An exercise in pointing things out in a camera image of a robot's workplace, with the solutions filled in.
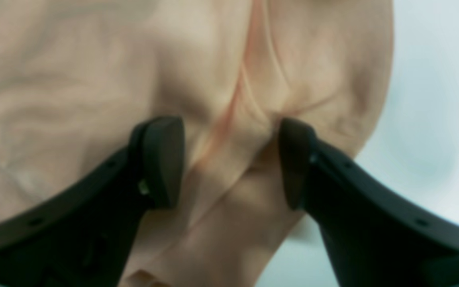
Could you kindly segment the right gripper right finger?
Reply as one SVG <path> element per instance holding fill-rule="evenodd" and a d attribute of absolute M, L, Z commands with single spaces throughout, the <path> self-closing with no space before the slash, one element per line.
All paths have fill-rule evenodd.
<path fill-rule="evenodd" d="M 284 118 L 286 201 L 319 225 L 341 287 L 459 287 L 459 226 L 390 191 L 315 130 Z"/>

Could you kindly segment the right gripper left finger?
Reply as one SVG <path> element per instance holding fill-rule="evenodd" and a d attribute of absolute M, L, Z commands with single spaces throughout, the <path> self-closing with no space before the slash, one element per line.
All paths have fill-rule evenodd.
<path fill-rule="evenodd" d="M 144 122 L 75 185 L 0 223 L 0 286 L 116 287 L 142 216 L 177 206 L 184 147 L 180 117 Z"/>

